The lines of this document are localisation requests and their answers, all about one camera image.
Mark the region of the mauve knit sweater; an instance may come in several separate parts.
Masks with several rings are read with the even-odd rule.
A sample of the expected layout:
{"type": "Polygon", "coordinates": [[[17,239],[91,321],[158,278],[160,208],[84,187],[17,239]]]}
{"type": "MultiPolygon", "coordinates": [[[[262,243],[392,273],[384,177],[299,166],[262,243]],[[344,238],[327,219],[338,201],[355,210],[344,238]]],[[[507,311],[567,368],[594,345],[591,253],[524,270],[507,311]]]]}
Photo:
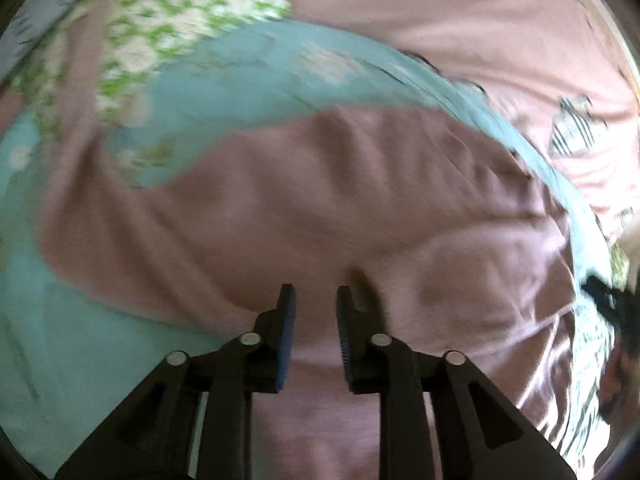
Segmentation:
{"type": "Polygon", "coordinates": [[[570,230],[477,105],[340,106],[280,117],[273,87],[220,68],[171,87],[198,156],[128,183],[96,114],[108,5],[64,34],[61,133],[38,244],[63,282],[117,309],[230,338],[298,293],[292,372],[256,404],[267,479],[372,479],[378,404],[347,390],[335,293],[381,304],[413,349],[457,349],[546,437],[566,415],[570,230]]]}

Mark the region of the teal floral bed quilt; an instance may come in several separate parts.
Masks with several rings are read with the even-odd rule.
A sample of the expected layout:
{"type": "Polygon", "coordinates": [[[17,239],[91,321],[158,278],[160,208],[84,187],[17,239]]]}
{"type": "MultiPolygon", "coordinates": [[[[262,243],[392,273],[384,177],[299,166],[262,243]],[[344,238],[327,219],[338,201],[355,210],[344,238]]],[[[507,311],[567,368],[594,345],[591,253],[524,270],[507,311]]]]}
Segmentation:
{"type": "Polygon", "coordinates": [[[257,473],[263,479],[370,479],[372,401],[344,382],[332,299],[364,266],[390,327],[426,353],[458,348],[520,408],[579,478],[606,430],[596,382],[612,335],[576,292],[604,272],[602,236],[580,193],[482,92],[424,62],[342,30],[262,22],[165,66],[142,112],[107,143],[116,167],[145,191],[176,183],[213,154],[215,179],[191,205],[205,226],[218,304],[260,308],[281,284],[298,293],[285,389],[258,400],[257,473]],[[431,136],[384,141],[269,127],[347,105],[432,108],[460,120],[471,162],[488,146],[515,162],[507,198],[549,196],[566,214],[526,208],[506,234],[485,228],[444,169],[454,155],[431,136]]]}

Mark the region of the pink heart-pattern duvet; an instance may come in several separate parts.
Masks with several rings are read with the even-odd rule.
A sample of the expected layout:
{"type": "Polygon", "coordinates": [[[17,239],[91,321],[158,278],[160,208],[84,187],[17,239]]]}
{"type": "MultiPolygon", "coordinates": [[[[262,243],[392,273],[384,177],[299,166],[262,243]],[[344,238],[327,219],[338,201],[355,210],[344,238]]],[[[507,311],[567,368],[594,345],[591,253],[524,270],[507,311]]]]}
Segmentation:
{"type": "Polygon", "coordinates": [[[290,0],[477,84],[615,240],[639,214],[639,74],[603,0],[290,0]]]}

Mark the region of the green white checkered pillow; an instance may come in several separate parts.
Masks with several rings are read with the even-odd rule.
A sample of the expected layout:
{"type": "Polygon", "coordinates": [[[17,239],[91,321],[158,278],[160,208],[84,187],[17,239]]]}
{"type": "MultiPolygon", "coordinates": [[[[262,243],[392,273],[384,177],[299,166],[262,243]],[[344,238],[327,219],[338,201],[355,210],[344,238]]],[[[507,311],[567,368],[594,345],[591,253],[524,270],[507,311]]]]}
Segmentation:
{"type": "MultiPolygon", "coordinates": [[[[58,134],[55,99],[68,71],[67,33],[96,0],[79,0],[26,58],[12,86],[29,100],[43,136],[58,134]]],[[[108,0],[111,13],[102,35],[103,62],[96,90],[99,118],[122,114],[160,66],[191,51],[205,38],[245,23],[285,18],[286,0],[108,0]]]]}

